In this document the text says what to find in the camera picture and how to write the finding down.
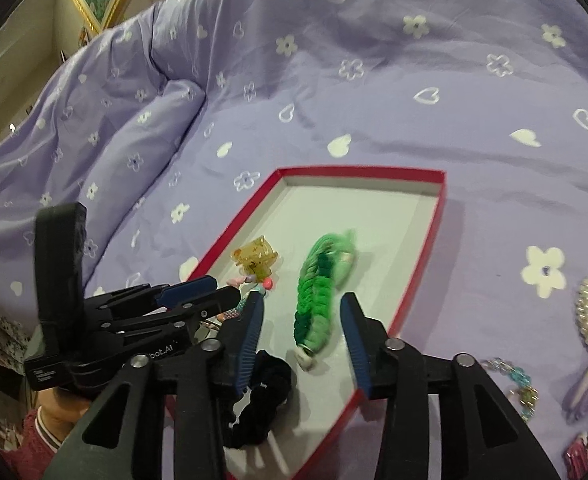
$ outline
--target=purple bedsheet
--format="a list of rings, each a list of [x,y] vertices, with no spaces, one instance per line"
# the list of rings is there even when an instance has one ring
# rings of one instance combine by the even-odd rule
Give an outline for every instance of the purple bedsheet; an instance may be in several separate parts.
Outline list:
[[[530,427],[561,470],[588,428],[560,408],[588,361],[572,313],[588,275],[588,16],[574,0],[152,7],[69,60],[0,145],[0,308],[36,322],[45,203],[88,207],[88,295],[174,283],[275,168],[333,162],[448,172],[403,337],[525,368]],[[363,435],[380,425],[357,419],[340,472],[370,478],[378,444]]]

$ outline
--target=black scrunchie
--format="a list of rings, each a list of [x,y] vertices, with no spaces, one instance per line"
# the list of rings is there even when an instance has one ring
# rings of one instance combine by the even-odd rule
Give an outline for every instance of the black scrunchie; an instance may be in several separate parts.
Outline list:
[[[249,387],[250,403],[242,410],[237,424],[230,427],[236,420],[233,406],[221,414],[225,447],[257,446],[267,439],[276,409],[291,391],[292,369],[283,359],[261,350],[256,354]]]

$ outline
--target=green braided hair tie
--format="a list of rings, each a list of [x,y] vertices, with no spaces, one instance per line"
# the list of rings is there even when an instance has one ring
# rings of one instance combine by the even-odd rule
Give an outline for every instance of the green braided hair tie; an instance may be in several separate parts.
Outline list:
[[[296,361],[303,370],[315,364],[314,356],[331,335],[331,298],[354,264],[354,232],[328,234],[314,244],[298,279],[298,304],[294,316]]]

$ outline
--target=blue beaded bracelet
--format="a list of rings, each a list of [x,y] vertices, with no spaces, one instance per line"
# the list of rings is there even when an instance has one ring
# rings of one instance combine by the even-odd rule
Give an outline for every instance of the blue beaded bracelet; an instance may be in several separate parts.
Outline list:
[[[520,417],[529,422],[534,416],[534,409],[536,408],[536,401],[538,401],[538,391],[532,388],[532,378],[525,373],[523,368],[514,366],[509,361],[503,361],[500,357],[481,361],[481,365],[488,371],[500,372],[509,377],[518,386],[517,390],[510,390],[508,397],[512,395],[519,396],[519,402],[522,406]]]

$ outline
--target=metal screw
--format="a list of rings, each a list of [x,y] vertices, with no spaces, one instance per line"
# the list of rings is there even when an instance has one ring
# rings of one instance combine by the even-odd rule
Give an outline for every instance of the metal screw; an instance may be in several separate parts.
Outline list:
[[[456,362],[465,368],[469,368],[476,362],[476,359],[470,354],[458,354],[456,356]]]
[[[405,348],[405,341],[397,337],[391,337],[385,341],[385,346],[390,350],[402,350]]]
[[[220,341],[213,337],[205,339],[200,346],[205,352],[214,352],[220,348]]]
[[[138,354],[135,355],[134,357],[132,357],[130,363],[134,368],[142,368],[144,366],[147,366],[149,362],[149,357],[147,357],[146,355],[142,355],[142,354]]]

